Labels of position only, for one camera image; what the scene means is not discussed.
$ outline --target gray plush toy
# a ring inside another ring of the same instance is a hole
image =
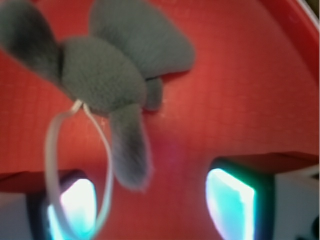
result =
[[[145,0],[96,0],[89,32],[58,43],[29,1],[0,4],[2,49],[109,118],[115,175],[124,187],[140,190],[151,170],[141,109],[160,107],[160,76],[189,70],[194,49]]]

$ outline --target white string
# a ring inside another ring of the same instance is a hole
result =
[[[99,214],[97,215],[96,224],[94,229],[92,229],[86,236],[79,236],[77,232],[70,226],[66,214],[63,210],[63,207],[60,203],[60,185],[59,185],[59,176],[58,176],[58,166],[57,166],[57,142],[61,124],[66,118],[73,116],[83,105],[83,109],[88,118],[92,121],[93,125],[97,129],[102,142],[104,144],[108,164],[107,164],[107,176],[105,178],[104,194],[102,200],[102,206],[100,208]],[[112,188],[113,188],[113,166],[112,166],[112,156],[111,148],[107,141],[107,138],[99,126],[96,119],[90,112],[90,108],[84,104],[82,101],[77,100],[72,108],[67,111],[58,114],[50,123],[49,129],[46,134],[45,139],[45,184],[46,190],[49,198],[49,203],[52,204],[53,210],[56,214],[56,217],[59,222],[59,226],[62,229],[63,233],[69,239],[92,239],[94,238],[104,226],[111,206],[112,198]]]

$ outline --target dark edge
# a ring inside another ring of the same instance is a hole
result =
[[[81,170],[71,170],[60,178],[61,192],[67,190],[77,179],[88,179],[87,175]],[[27,213],[30,230],[34,240],[53,240],[50,235],[49,219],[47,208],[49,200],[46,189],[37,193],[26,195]]]
[[[254,239],[273,239],[275,222],[275,177],[250,170],[231,162],[227,157],[217,157],[210,169],[223,169],[256,190],[254,202]]]

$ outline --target glowing light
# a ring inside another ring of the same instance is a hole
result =
[[[96,224],[97,199],[93,183],[88,179],[77,180],[61,194],[60,201],[70,226],[79,236],[87,236]],[[52,239],[65,240],[52,205],[47,215]]]
[[[206,203],[216,229],[225,239],[254,239],[255,190],[226,171],[211,170]]]

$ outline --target red plastic bowl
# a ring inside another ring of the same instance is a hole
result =
[[[57,39],[86,35],[92,0],[39,0]],[[187,73],[164,77],[160,111],[144,112],[154,174],[145,193],[115,183],[98,239],[219,239],[205,179],[220,155],[319,152],[319,32],[295,0],[152,0],[193,42]],[[72,102],[0,53],[0,172],[44,169],[50,120]],[[99,122],[110,136],[108,120]],[[83,113],[59,139],[61,169],[103,192],[106,156]]]

